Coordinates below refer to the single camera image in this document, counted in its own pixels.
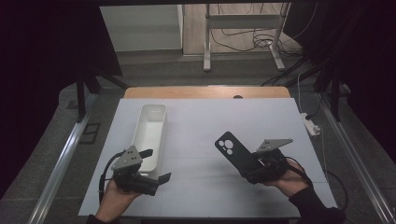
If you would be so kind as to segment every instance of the person's right hand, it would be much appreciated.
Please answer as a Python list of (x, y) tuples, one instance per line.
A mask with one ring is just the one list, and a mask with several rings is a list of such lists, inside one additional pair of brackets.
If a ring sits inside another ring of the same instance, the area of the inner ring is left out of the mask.
[[(295, 161), (288, 160), (289, 165), (303, 170)], [(291, 197), (298, 191), (308, 188), (308, 185), (300, 175), (297, 175), (291, 170), (288, 170), (276, 181), (268, 181), (263, 183), (265, 186), (274, 186), (278, 188), (284, 195)]]

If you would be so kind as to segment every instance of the person's left hand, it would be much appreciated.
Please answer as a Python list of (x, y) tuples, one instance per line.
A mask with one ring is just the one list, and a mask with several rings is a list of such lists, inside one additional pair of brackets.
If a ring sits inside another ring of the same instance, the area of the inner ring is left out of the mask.
[(107, 184), (105, 195), (95, 217), (104, 222), (111, 222), (121, 216), (135, 198), (141, 193), (124, 192), (119, 189), (114, 180)]

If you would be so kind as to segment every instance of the wooden floor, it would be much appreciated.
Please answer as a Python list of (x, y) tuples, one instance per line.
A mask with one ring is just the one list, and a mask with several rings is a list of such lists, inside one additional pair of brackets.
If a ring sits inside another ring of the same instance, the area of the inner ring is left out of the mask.
[[(255, 3), (255, 4), (212, 4), (210, 14), (279, 14), (282, 3)], [(204, 53), (205, 42), (205, 5), (186, 5), (183, 30), (183, 53), (184, 55), (194, 55)], [(250, 51), (269, 51), (267, 44), (262, 41), (261, 48), (254, 48), (253, 35), (261, 35), (261, 38), (271, 38), (275, 30), (255, 31), (238, 29), (213, 29), (210, 36), (210, 48), (212, 53), (228, 52), (250, 52)], [(280, 37), (285, 51), (301, 50), (301, 46), (287, 35)], [(223, 47), (216, 42), (229, 46)]]

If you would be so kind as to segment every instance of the aluminum rail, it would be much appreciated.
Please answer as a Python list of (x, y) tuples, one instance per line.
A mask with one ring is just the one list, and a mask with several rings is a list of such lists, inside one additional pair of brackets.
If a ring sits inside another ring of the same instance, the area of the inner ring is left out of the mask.
[(344, 130), (342, 124), (335, 120), (330, 110), (330, 103), (326, 97), (322, 97), (323, 104), (321, 104), (322, 109), (324, 110), (328, 120), (330, 121), (335, 133), (343, 145), (344, 150), (348, 156), (352, 167), (354, 168), (358, 178), (361, 181), (364, 189), (367, 192), (376, 212), (381, 218), (383, 223), (394, 223), (396, 224), (395, 214), (390, 209), (387, 201), (384, 198), (384, 195), (381, 193), (378, 185), (375, 183), (370, 173), (367, 171), (367, 168), (364, 166), (361, 157), (359, 156), (357, 150), (353, 146), (352, 142), (349, 140), (346, 131)]
[(66, 144), (64, 145), (64, 149), (62, 150), (62, 153), (59, 156), (55, 167), (53, 168), (46, 187), (44, 187), (43, 192), (41, 193), (41, 196), (38, 199), (37, 204), (35, 205), (35, 209), (33, 210), (33, 213), (27, 223), (38, 224), (44, 222), (44, 219), (46, 218), (47, 213), (50, 210), (52, 201), (55, 198), (55, 194), (58, 191), (58, 188), (64, 178), (67, 167), (73, 157), (79, 138), (81, 137), (82, 133), (84, 132), (85, 126), (87, 125), (96, 98), (96, 94), (91, 93), (89, 95), (86, 103), (86, 113), (81, 122), (76, 123), (72, 132), (70, 133), (70, 136), (67, 139)]

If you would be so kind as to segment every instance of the human hand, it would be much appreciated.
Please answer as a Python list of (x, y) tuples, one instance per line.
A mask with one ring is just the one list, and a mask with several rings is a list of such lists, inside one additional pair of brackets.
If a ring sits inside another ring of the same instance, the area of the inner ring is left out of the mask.
[(111, 222), (121, 216), (134, 199), (140, 195), (141, 193), (132, 191), (124, 192), (117, 187), (114, 180), (110, 180), (95, 217), (104, 222)]
[[(303, 171), (303, 167), (298, 165), (296, 162), (288, 160), (289, 165), (293, 166), (300, 171)], [(308, 188), (308, 185), (304, 179), (294, 173), (292, 170), (288, 170), (276, 181), (268, 181), (263, 183), (265, 186), (274, 186), (278, 188), (284, 195), (291, 197), (298, 191)]]

